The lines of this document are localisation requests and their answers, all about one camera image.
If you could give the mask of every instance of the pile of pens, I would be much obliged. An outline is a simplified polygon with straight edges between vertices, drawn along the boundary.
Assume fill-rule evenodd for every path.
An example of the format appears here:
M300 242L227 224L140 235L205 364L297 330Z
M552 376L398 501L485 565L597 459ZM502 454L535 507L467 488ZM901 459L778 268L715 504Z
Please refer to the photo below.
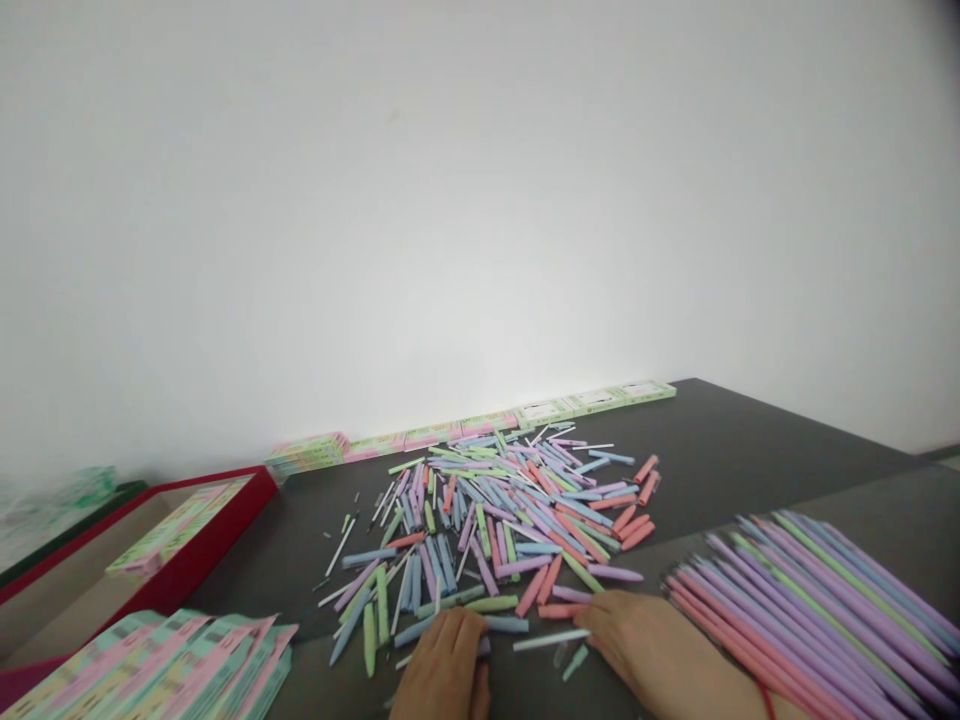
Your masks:
M446 448L435 445L428 456L391 468L389 475L396 478L378 498L367 527L367 533L378 524L383 528L379 549L340 558L357 523L354 516L327 569L329 577L338 559L344 568L361 569L353 582L318 604L334 603L340 613L330 664L340 658L361 620L366 670L372 676L379 648L416 642L441 609L462 605L483 613L491 632L523 634L529 632L527 614L534 603L541 619L569 620L589 603L590 593L603 591L598 578L642 582L638 573L611 567L610 559L655 529L648 514L634 515L660 483L659 460L653 455L638 472L630 471L632 478L601 485L592 474L612 464L634 466L636 461L610 452L611 444L588 445L570 438L574 429L572 422L545 425L539 432L531 428L504 434L491 428L488 434L451 440ZM608 518L604 511L617 516ZM477 572L466 567L469 559ZM585 590L557 584L564 563ZM522 593L502 592L503 586L520 583L528 573L534 575ZM391 621L388 588L398 575L399 597ZM475 583L462 587L464 575ZM494 614L509 611L512 614ZM412 616L413 622L398 632L401 614ZM588 634L570 630L538 637L515 643L514 651ZM489 652L485 639L478 655ZM581 646L564 681L586 655L586 646ZM397 663L397 669L407 662L409 657Z
M816 717L955 715L960 630L827 523L789 511L707 535L671 602L772 691Z

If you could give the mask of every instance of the white wall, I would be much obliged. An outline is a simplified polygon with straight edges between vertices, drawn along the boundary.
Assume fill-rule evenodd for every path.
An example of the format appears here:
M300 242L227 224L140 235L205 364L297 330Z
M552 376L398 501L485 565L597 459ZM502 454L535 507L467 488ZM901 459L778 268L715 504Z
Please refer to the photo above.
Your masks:
M960 439L935 6L0 5L0 475L652 376Z

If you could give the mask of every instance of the stack of boxes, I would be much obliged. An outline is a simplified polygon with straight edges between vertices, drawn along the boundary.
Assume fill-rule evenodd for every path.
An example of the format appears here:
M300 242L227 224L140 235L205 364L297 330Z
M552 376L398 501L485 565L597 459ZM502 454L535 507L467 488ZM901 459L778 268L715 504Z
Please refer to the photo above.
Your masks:
M406 433L367 438L355 443L350 443L341 432L327 433L284 443L274 449L264 464L275 470L281 478L285 478L345 462L357 462L381 455L420 450L442 442L450 442L471 435L483 435L494 430L509 430L518 426L527 430L539 425L570 420L625 405L662 400L676 394L676 388L671 385L646 380L577 393L554 400L544 400L513 410L429 425Z

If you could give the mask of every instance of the hand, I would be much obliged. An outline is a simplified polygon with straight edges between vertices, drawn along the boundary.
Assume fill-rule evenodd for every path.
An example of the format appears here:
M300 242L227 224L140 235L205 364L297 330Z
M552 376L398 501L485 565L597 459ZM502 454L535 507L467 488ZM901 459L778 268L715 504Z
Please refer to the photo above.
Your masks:
M483 618L470 610L440 613L413 651L390 720L486 720L490 668L477 666L486 631Z
M767 711L753 679L728 662L666 600L612 590L574 618L637 699L658 718L757 718ZM774 696L778 718L803 717Z

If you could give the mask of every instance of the red string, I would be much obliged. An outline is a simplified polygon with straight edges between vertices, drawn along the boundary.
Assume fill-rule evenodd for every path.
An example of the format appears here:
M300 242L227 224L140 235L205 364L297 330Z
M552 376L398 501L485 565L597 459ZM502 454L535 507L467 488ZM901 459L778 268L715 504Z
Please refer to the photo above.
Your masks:
M760 688L760 694L763 695L763 704L767 706L767 717L770 720L777 720L777 714L773 711L773 700L770 699L770 692L763 686L763 683L759 680L757 682L757 687Z

